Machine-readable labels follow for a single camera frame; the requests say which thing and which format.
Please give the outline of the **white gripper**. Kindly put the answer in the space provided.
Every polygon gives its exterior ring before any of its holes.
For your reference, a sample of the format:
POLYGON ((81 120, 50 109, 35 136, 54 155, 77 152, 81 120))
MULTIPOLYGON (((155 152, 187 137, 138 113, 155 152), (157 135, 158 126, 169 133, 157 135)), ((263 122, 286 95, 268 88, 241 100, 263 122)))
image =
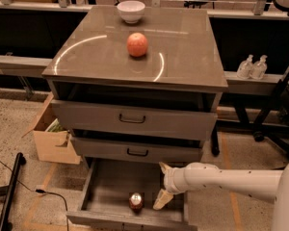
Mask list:
POLYGON ((166 163, 160 162, 159 166, 164 173, 165 190, 161 189, 153 204, 154 210, 163 209, 172 201, 174 194, 180 194, 187 191, 187 182, 185 179, 185 169, 178 167, 170 167, 166 163))

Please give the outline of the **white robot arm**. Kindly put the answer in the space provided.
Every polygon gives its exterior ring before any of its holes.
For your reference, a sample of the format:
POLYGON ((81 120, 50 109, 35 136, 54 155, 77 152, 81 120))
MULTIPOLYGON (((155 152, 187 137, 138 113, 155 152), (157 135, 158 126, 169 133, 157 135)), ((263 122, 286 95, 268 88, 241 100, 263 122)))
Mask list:
POLYGON ((170 167, 159 163, 164 186, 153 209, 161 210, 175 195, 200 188, 221 187, 274 204, 271 231, 289 231, 289 164, 281 170, 220 169, 214 165, 190 163, 170 167))

